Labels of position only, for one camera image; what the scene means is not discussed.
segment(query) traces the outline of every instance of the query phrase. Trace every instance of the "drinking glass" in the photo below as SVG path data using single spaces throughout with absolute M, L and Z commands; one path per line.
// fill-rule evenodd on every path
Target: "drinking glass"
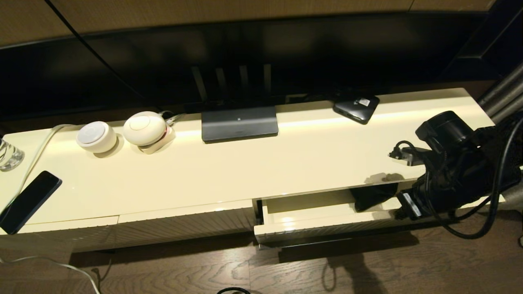
M 0 139 L 0 171 L 6 172 L 17 167 L 24 160 L 24 152 Z

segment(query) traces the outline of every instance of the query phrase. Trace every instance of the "smartphone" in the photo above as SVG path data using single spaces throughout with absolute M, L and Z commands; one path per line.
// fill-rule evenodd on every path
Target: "smartphone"
M 16 234 L 42 204 L 58 189 L 62 180 L 50 172 L 41 172 L 0 214 L 0 227 Z
M 333 110 L 344 117 L 366 125 L 374 114 L 379 102 L 380 99 L 376 96 L 354 96 L 350 99 L 336 102 Z

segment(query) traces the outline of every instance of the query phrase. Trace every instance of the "drawer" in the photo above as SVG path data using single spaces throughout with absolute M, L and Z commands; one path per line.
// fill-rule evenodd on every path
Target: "drawer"
M 410 188 L 413 183 L 402 182 L 398 189 Z M 484 198 L 461 209 L 470 209 Z M 434 218 L 395 220 L 393 212 L 401 207 L 395 197 L 364 212 L 356 212 L 354 205 L 349 189 L 262 200 L 264 224 L 255 226 L 254 234 L 263 244 L 434 221 Z

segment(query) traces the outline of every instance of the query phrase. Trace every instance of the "cream tv stand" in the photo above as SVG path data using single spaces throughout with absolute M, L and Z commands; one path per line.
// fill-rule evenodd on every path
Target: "cream tv stand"
M 80 252 L 243 231 L 265 243 L 404 224 L 391 217 L 396 199 L 355 213 L 347 189 L 408 185 L 421 176 L 423 166 L 387 154 L 401 140 L 427 147 L 414 131 L 438 113 L 453 110 L 472 129 L 493 123 L 461 88 L 379 97 L 365 126 L 334 113 L 328 101 L 281 105 L 278 136 L 214 144 L 201 140 L 200 115 L 187 115 L 174 127 L 174 141 L 152 155 L 123 139 L 122 121 L 110 123 L 119 143 L 102 155 L 76 145 L 81 126 L 64 128 L 26 182 L 46 170 L 63 184 L 18 234 L 2 232 L 0 247 Z M 47 132 L 5 140 L 31 156 Z M 0 174 L 2 205 L 28 162 Z

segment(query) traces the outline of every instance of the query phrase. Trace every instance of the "wood panel wall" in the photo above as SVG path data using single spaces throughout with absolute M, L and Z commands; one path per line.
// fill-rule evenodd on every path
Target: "wood panel wall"
M 350 13 L 487 11 L 495 0 L 53 0 L 80 33 Z M 0 47 L 68 36 L 44 0 L 0 0 Z

